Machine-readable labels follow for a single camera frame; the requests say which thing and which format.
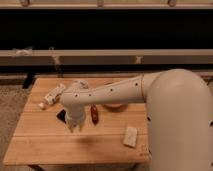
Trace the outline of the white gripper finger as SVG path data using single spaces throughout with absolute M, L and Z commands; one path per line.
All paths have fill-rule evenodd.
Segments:
M 69 128 L 70 132 L 73 133 L 73 130 L 74 130 L 73 126 L 68 126 L 68 128 Z
M 82 129 L 83 129 L 83 124 L 79 125 L 79 127 L 78 127 L 79 131 L 82 131 Z

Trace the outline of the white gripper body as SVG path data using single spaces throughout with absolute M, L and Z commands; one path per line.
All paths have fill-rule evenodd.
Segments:
M 65 121 L 69 128 L 82 126 L 86 119 L 86 112 L 83 107 L 67 108 Z

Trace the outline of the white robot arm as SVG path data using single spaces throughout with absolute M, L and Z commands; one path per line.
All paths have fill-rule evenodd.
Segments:
M 69 128 L 85 121 L 88 105 L 143 103 L 151 119 L 150 171 L 213 171 L 213 94 L 190 70 L 139 75 L 89 89 L 72 85 L 60 103 Z

